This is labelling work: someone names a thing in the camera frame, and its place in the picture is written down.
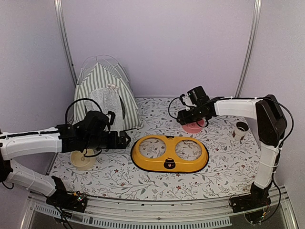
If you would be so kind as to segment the pink pet bowl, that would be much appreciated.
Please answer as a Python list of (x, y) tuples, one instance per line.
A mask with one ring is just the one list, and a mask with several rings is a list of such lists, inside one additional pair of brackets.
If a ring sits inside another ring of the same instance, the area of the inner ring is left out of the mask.
[(182, 129), (187, 133), (197, 134), (202, 131), (204, 125), (205, 125), (205, 121), (200, 120), (198, 122), (182, 125)]

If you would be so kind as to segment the yellow double bowl holder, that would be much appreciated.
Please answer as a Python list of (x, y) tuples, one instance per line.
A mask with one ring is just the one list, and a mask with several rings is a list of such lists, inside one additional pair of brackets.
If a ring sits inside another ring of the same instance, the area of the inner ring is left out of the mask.
[[(140, 145), (150, 139), (165, 143), (165, 152), (156, 158), (147, 158), (140, 153)], [(183, 141), (191, 141), (200, 148), (198, 159), (187, 161), (178, 156), (176, 147)], [(184, 136), (147, 135), (134, 143), (131, 149), (132, 162), (140, 169), (148, 172), (162, 173), (196, 173), (206, 167), (209, 161), (207, 148), (197, 139)]]

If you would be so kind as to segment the cream pet bowl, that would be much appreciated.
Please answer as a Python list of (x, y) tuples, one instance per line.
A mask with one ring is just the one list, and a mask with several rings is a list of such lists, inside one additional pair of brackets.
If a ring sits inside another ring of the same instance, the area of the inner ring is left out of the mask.
[(94, 157), (85, 157), (85, 153), (87, 153), (87, 156), (92, 156), (94, 154), (93, 149), (84, 150), (83, 152), (80, 151), (73, 151), (71, 152), (70, 160), (74, 167), (76, 167), (78, 170), (88, 170), (96, 162), (96, 159)]

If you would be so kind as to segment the green striped pet tent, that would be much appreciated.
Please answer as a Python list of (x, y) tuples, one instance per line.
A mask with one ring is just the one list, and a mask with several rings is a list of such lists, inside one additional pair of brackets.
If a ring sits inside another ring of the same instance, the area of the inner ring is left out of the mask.
[(80, 101), (74, 105), (74, 118), (81, 121), (90, 110), (102, 109), (104, 114), (114, 112), (114, 131), (142, 127), (139, 108), (131, 90), (128, 76), (117, 63), (106, 65), (97, 62), (83, 69), (75, 90), (74, 99), (88, 98), (95, 102)]

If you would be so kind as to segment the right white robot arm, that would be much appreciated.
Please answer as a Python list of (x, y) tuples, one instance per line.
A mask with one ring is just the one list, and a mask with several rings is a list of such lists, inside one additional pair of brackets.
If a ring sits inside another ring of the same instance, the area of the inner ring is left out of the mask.
[(254, 186), (267, 188), (272, 182), (276, 170), (276, 160), (286, 139), (287, 120), (285, 108), (273, 94), (255, 98), (210, 98), (202, 86), (189, 90), (178, 97), (185, 109), (177, 113), (176, 121), (180, 125), (208, 121), (217, 116), (238, 116), (256, 121), (261, 157)]

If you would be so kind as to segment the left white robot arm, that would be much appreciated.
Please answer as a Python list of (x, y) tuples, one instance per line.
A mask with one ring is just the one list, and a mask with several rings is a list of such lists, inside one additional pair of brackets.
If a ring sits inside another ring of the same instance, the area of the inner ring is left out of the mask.
[(52, 196), (60, 207), (67, 207), (71, 197), (57, 177), (39, 174), (15, 161), (16, 157), (41, 153), (125, 149), (131, 138), (125, 131), (113, 131), (115, 114), (89, 111), (83, 120), (71, 125), (64, 123), (45, 130), (2, 133), (0, 135), (0, 180)]

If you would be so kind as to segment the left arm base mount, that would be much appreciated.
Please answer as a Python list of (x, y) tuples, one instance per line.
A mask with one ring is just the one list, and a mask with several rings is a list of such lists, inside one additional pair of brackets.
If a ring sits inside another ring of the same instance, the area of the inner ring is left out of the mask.
[(46, 203), (59, 209), (67, 209), (84, 213), (87, 206), (87, 194), (80, 191), (68, 192), (62, 180), (51, 176), (55, 182), (55, 193), (46, 197)]

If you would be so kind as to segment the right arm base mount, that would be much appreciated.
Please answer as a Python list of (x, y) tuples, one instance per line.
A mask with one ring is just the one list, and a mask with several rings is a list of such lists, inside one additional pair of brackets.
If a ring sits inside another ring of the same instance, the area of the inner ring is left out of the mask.
[(257, 187), (254, 183), (251, 185), (250, 194), (231, 196), (228, 200), (229, 206), (232, 208), (233, 213), (244, 212), (259, 208), (260, 210), (252, 211), (245, 214), (245, 218), (249, 223), (261, 223), (271, 204), (269, 197), (269, 189), (271, 183), (264, 189)]

